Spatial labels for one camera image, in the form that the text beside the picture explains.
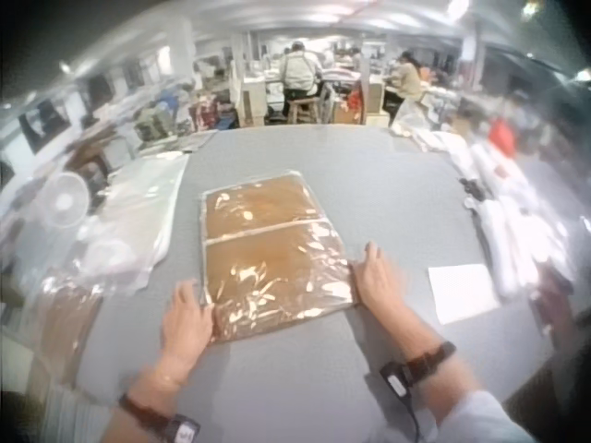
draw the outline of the sealed plastic bag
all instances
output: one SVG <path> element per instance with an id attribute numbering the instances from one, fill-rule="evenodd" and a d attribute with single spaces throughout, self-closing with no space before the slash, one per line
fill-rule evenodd
<path id="1" fill-rule="evenodd" d="M 214 191 L 204 206 L 205 292 L 216 304 L 216 340 L 353 303 L 343 243 L 298 174 Z"/>

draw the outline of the hand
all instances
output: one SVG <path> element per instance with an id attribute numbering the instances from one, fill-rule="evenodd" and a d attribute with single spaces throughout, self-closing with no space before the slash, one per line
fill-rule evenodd
<path id="1" fill-rule="evenodd" d="M 164 316 L 163 355 L 156 370 L 176 383 L 187 381 L 199 356 L 210 342 L 213 305 L 202 308 L 193 294 L 193 282 L 176 285 L 173 304 Z"/>
<path id="2" fill-rule="evenodd" d="M 373 242 L 366 245 L 366 259 L 353 265 L 353 275 L 361 301 L 381 323 L 405 308 L 400 271 Z"/>

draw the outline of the white fan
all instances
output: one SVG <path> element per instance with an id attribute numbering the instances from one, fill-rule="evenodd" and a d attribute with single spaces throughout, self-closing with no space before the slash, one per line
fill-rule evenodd
<path id="1" fill-rule="evenodd" d="M 82 177 L 65 172 L 45 184 L 38 202 L 47 225 L 69 228 L 84 220 L 90 207 L 90 192 Z"/>

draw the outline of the gray table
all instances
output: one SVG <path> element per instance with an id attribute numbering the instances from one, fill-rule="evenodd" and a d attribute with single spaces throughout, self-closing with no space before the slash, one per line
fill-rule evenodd
<path id="1" fill-rule="evenodd" d="M 192 155 L 181 185 L 167 258 L 147 290 L 106 300 L 78 374 L 114 403 L 130 377 L 155 361 L 175 282 L 199 276 L 199 195 L 250 177 L 300 171 L 351 257 L 372 239 L 405 269 L 405 299 L 455 342 L 501 400 L 549 356 L 526 302 L 439 325 L 427 269 L 483 263 L 456 172 L 437 154 L 368 126 L 274 126 L 216 135 Z M 181 394 L 179 411 L 201 423 L 205 442 L 359 442 L 412 435 L 404 408 L 377 376 L 395 350 L 363 307 L 256 338 L 214 345 Z M 419 413 L 423 433 L 433 422 Z"/>

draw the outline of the chair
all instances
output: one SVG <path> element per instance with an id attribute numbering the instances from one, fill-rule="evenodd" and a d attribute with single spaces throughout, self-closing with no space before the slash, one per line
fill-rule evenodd
<path id="1" fill-rule="evenodd" d="M 287 124 L 296 125 L 299 116 L 304 123 L 320 123 L 318 110 L 318 97 L 309 97 L 301 100 L 291 100 L 289 102 L 289 114 L 287 115 Z"/>

